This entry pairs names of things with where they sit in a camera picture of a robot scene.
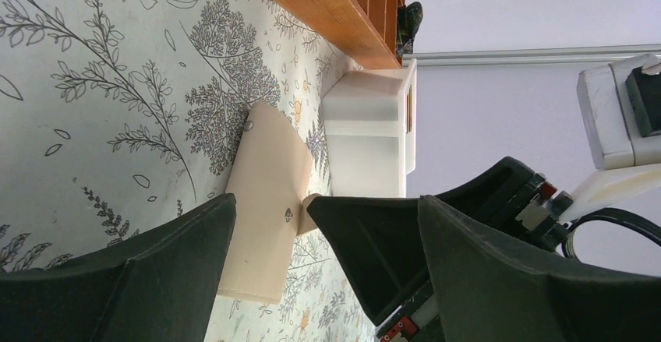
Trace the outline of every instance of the wooden board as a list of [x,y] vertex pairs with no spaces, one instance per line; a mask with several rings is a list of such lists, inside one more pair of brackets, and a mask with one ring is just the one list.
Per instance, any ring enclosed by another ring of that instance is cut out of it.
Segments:
[[391,20],[400,0],[274,1],[365,68],[401,68]]

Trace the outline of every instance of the white wall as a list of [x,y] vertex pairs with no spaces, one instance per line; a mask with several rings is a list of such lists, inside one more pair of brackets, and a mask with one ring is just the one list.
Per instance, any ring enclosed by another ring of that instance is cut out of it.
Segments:
[[407,0],[425,18],[415,52],[661,43],[661,0]]
[[[590,65],[531,65],[419,70],[416,169],[408,195],[459,186],[505,156],[572,192],[594,165],[576,97]],[[661,224],[661,189],[621,206]],[[620,227],[577,230],[581,260],[661,276],[661,248]]]

